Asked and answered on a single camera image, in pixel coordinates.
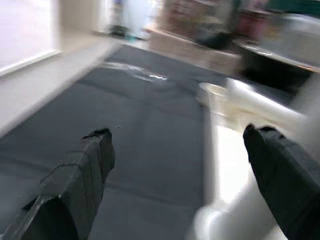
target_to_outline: dark gray mat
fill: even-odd
[[[203,204],[201,82],[225,76],[123,46],[106,61],[168,76],[149,82],[95,68],[0,140],[0,232],[34,184],[95,129],[110,128],[115,168],[91,231],[92,240],[182,239]],[[290,96],[256,85],[287,104]]]

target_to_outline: white baseboard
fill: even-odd
[[[15,71],[17,71],[19,69],[25,68],[25,67],[27,67],[27,66],[29,66],[31,64],[35,64],[35,63],[37,63],[37,62],[39,62],[41,60],[44,60],[44,59],[50,58],[52,56],[58,55],[60,53],[61,53],[60,50],[50,49],[50,50],[41,52],[41,53],[39,53],[37,55],[34,55],[32,57],[28,57],[28,58],[26,58],[26,59],[24,59],[22,61],[18,61],[15,64],[0,68],[0,77],[4,76],[6,74],[9,74],[9,73],[15,72]]]

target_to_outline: black mat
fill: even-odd
[[[92,240],[183,239],[203,204],[203,109],[200,82],[225,76],[123,46],[106,61],[168,76],[149,82],[96,68],[0,140],[0,233],[24,196],[81,137],[110,128],[116,153]],[[290,96],[256,85],[287,104]]]

